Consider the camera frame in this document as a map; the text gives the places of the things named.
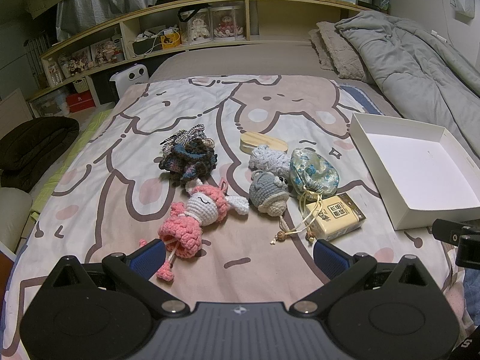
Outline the red box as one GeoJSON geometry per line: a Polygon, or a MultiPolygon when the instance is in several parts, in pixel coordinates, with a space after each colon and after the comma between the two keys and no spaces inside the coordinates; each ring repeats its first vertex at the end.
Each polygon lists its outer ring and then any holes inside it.
{"type": "Polygon", "coordinates": [[[95,101],[89,90],[79,94],[70,94],[66,97],[66,103],[71,113],[77,113],[95,107],[95,101]]]}

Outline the grey crochet shark doll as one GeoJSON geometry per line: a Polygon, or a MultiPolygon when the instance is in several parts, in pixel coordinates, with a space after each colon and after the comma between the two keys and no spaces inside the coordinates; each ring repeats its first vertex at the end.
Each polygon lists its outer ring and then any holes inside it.
{"type": "Polygon", "coordinates": [[[268,171],[253,171],[249,200],[258,212],[281,217],[287,209],[288,199],[288,184],[284,178],[268,171]]]}

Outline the yellow small card box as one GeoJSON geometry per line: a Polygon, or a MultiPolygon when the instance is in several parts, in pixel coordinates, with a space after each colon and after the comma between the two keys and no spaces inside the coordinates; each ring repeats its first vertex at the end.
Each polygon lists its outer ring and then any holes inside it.
{"type": "Polygon", "coordinates": [[[360,228],[365,214],[347,193],[328,197],[306,205],[308,235],[330,242],[360,228]]]}

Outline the beige fuzzy pillow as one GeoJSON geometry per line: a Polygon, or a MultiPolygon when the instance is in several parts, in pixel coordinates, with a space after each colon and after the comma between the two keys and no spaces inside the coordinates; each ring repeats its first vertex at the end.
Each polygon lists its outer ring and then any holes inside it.
{"type": "Polygon", "coordinates": [[[309,36],[322,69],[335,72],[341,79],[374,83],[360,55],[333,23],[318,22],[309,36]]]}

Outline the dark blue brown crochet flower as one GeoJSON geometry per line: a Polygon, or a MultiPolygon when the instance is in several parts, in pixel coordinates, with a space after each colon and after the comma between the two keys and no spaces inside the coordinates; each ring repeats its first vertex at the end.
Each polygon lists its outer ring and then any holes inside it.
{"type": "Polygon", "coordinates": [[[217,164],[215,144],[210,138],[195,138],[186,143],[169,140],[162,143],[159,169],[184,185],[191,180],[210,176],[217,164]]]}

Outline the grey duvet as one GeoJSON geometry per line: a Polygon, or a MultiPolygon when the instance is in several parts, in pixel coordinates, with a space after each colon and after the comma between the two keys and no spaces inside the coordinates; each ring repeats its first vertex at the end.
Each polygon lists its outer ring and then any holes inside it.
{"type": "Polygon", "coordinates": [[[404,118],[445,127],[479,156],[479,72],[411,19],[366,10],[335,25],[404,118]]]}

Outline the black cushion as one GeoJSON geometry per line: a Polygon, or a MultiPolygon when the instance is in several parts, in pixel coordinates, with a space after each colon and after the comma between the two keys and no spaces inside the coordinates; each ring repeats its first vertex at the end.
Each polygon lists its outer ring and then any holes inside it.
{"type": "Polygon", "coordinates": [[[28,193],[79,136],[75,119],[48,116],[15,127],[1,139],[1,186],[28,193]]]}

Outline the oval wooden block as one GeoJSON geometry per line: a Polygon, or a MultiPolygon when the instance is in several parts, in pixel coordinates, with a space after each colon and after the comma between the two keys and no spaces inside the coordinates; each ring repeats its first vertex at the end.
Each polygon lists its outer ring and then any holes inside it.
{"type": "Polygon", "coordinates": [[[272,150],[288,151],[285,141],[261,133],[244,132],[240,134],[240,150],[250,154],[258,146],[268,146],[272,150]]]}

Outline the green bed sheet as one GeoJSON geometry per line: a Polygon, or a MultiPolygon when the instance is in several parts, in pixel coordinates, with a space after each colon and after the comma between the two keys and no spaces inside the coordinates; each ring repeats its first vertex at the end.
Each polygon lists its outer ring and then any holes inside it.
{"type": "Polygon", "coordinates": [[[70,167],[72,161],[76,158],[79,152],[83,150],[92,136],[95,135],[103,121],[111,112],[112,108],[107,109],[103,106],[100,111],[94,111],[89,115],[89,117],[80,124],[79,136],[70,145],[67,151],[47,169],[38,183],[32,188],[32,191],[30,192],[32,197],[32,207],[29,212],[29,217],[32,220],[38,220],[38,217],[47,204],[50,195],[64,176],[64,173],[70,167]]]}

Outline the floral brocade drawstring pouch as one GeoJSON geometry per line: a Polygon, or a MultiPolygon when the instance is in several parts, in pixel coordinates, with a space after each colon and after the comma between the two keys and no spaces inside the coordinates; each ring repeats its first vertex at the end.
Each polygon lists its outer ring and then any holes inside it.
{"type": "Polygon", "coordinates": [[[306,194],[307,200],[316,200],[336,194],[338,171],[315,150],[294,149],[289,163],[289,179],[298,197],[306,194]]]}

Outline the white cardboard box tray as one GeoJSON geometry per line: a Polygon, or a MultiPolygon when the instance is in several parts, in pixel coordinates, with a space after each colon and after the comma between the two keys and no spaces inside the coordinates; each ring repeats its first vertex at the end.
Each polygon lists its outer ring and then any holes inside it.
{"type": "Polygon", "coordinates": [[[446,128],[355,113],[350,135],[394,230],[479,218],[479,166],[446,128]]]}

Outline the cartoon bear blanket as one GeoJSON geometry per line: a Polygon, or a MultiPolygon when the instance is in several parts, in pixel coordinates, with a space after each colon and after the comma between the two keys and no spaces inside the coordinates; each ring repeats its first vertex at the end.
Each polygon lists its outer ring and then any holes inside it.
{"type": "MultiPolygon", "coordinates": [[[[465,309],[463,272],[455,252],[427,228],[396,232],[380,194],[352,140],[355,112],[397,116],[369,85],[314,76],[193,77],[134,85],[72,162],[50,194],[10,276],[1,321],[1,359],[29,359],[20,343],[24,311],[60,257],[97,263],[112,252],[126,254],[140,239],[157,237],[173,202],[188,194],[158,168],[161,142],[182,129],[203,124],[215,142],[216,168],[204,182],[229,184],[228,193],[246,196],[251,183],[249,155],[241,133],[255,132],[315,150],[337,169],[339,191],[366,214],[361,229],[334,243],[380,262],[404,254],[420,257],[460,319],[461,335],[472,320],[465,309]]],[[[176,260],[172,285],[153,283],[185,299],[207,302],[280,301],[289,306],[326,283],[304,234],[270,245],[278,219],[247,217],[233,210],[203,230],[194,258],[176,260]]]]}

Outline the wooden headboard shelf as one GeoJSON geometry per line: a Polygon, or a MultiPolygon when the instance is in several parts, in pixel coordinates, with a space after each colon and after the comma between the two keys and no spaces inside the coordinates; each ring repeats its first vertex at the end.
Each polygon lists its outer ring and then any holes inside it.
{"type": "Polygon", "coordinates": [[[175,0],[109,19],[50,47],[40,56],[48,87],[31,95],[27,102],[36,116],[35,105],[61,88],[73,89],[81,81],[95,102],[101,88],[94,76],[117,73],[134,63],[210,47],[281,43],[306,44],[308,33],[320,21],[335,23],[365,11],[363,2],[337,0],[175,0]],[[178,11],[199,4],[212,7],[241,4],[245,9],[245,38],[239,41],[211,41],[162,49],[160,36],[178,32],[178,11]]]}

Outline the pink crochet bunny doll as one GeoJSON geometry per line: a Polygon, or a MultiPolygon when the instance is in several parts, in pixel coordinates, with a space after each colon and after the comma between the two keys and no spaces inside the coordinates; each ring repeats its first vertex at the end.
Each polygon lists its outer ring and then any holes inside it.
{"type": "Polygon", "coordinates": [[[222,222],[229,211],[239,215],[249,212],[248,200],[227,194],[228,183],[221,180],[218,187],[195,179],[186,183],[189,194],[186,202],[174,202],[170,214],[158,230],[159,239],[165,244],[167,258],[155,272],[165,282],[174,279],[172,266],[175,259],[189,259],[202,249],[203,229],[222,222]]]}

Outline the light blue crochet ball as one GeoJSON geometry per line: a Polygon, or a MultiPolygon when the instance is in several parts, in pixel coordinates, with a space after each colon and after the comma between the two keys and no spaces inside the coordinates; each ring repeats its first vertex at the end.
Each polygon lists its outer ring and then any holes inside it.
{"type": "Polygon", "coordinates": [[[250,153],[248,167],[251,170],[272,172],[276,176],[290,176],[290,156],[280,150],[273,150],[268,145],[259,145],[250,153]]]}

